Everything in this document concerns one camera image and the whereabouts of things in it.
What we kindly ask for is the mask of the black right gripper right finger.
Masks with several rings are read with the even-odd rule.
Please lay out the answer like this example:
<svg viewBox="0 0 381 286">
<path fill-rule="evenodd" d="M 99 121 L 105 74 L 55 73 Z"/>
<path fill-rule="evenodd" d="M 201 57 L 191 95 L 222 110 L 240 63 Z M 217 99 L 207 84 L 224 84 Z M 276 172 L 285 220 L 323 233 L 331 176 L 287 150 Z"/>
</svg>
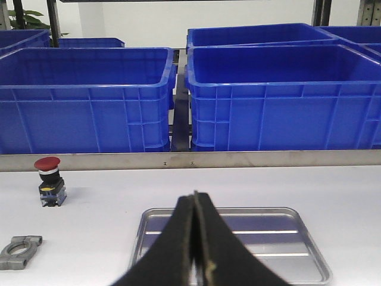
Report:
<svg viewBox="0 0 381 286">
<path fill-rule="evenodd" d="M 195 193 L 195 269 L 198 285 L 288 285 L 233 234 L 207 193 Z"/>
</svg>

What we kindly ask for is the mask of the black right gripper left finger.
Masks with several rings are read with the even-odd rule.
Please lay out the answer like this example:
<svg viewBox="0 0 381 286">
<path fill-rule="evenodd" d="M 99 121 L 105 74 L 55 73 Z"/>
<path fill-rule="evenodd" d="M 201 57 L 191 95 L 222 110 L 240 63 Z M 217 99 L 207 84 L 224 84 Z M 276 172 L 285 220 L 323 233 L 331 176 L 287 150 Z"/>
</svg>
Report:
<svg viewBox="0 0 381 286">
<path fill-rule="evenodd" d="M 161 234 L 114 285 L 188 285 L 194 196 L 179 197 Z"/>
</svg>

